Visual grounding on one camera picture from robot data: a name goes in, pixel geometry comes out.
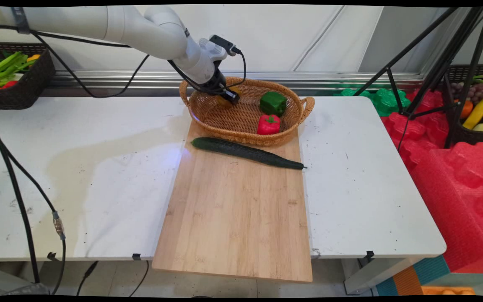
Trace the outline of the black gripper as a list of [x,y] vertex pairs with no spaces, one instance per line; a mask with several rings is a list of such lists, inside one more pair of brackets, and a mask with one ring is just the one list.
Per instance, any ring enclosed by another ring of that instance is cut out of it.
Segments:
[[213,76],[209,81],[201,84],[201,92],[210,95],[223,95],[230,106],[236,106],[241,98],[239,88],[226,88],[226,78],[218,67],[214,68]]

